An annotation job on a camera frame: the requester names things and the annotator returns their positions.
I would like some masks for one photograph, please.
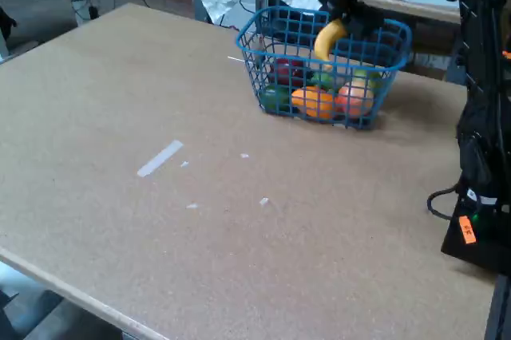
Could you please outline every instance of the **plastic fruit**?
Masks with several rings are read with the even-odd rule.
[[[291,79],[291,86],[299,88],[303,87],[306,71],[301,59],[277,58],[270,65],[268,80],[270,83],[275,83],[276,78],[279,85],[289,86]]]
[[[364,69],[356,69],[353,72],[353,80],[354,81],[363,81],[365,86],[366,78],[368,79],[367,84],[370,89],[373,90],[373,93],[378,93],[383,86],[382,76],[375,71],[367,71]]]
[[[289,112],[289,88],[268,85],[261,89],[258,93],[259,102],[264,110],[269,113],[277,113],[277,111]]]
[[[339,91],[344,85],[345,78],[337,74],[334,81],[334,76],[331,73],[315,73],[311,79],[311,84],[325,91],[333,90],[335,93]]]
[[[291,103],[309,117],[332,119],[336,114],[334,96],[314,86],[295,90]]]
[[[321,29],[318,37],[316,37],[316,41],[314,43],[314,55],[322,61],[329,61],[332,46],[338,39],[346,37],[347,35],[348,33],[340,19],[337,18],[330,22]],[[332,66],[324,65],[323,69],[331,71]]]
[[[339,90],[335,103],[340,105],[350,118],[358,118],[370,112],[374,104],[374,93],[364,89],[364,81],[353,81]]]

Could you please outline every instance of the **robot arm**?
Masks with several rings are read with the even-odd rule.
[[[319,1],[331,13],[333,22],[341,22],[350,33],[362,31],[364,35],[381,25],[382,17],[374,13],[377,10],[360,0]],[[450,219],[442,251],[511,275],[510,83],[505,81],[509,61],[502,56],[500,31],[506,0],[450,1],[460,2],[464,40],[460,56],[466,67],[467,102],[457,126],[461,176],[453,188],[446,190],[455,191],[458,202],[452,218],[436,214]],[[428,206],[442,193],[446,192],[434,193]]]

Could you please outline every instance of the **red fruit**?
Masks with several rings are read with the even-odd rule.
[[[277,58],[270,65],[268,80],[275,83],[275,75],[279,85],[290,85],[292,87],[303,87],[306,69],[303,67],[303,61],[299,59]]]
[[[358,118],[370,112],[374,104],[374,94],[369,89],[364,89],[363,81],[353,81],[351,86],[344,85],[335,98],[335,103],[350,118]]]

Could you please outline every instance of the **orange tag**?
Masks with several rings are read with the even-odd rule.
[[[472,244],[477,242],[476,235],[473,233],[472,224],[470,223],[469,218],[466,216],[460,216],[460,227],[461,233],[465,238],[465,243]]]

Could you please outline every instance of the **yellow banana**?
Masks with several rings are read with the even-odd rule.
[[[314,43],[314,55],[322,61],[329,61],[330,50],[334,46],[335,42],[347,35],[348,33],[340,19],[337,18],[334,21],[331,21],[328,25],[323,27],[323,29],[319,32],[318,37],[316,37],[316,42]],[[331,71],[332,66],[324,65],[323,70]]]

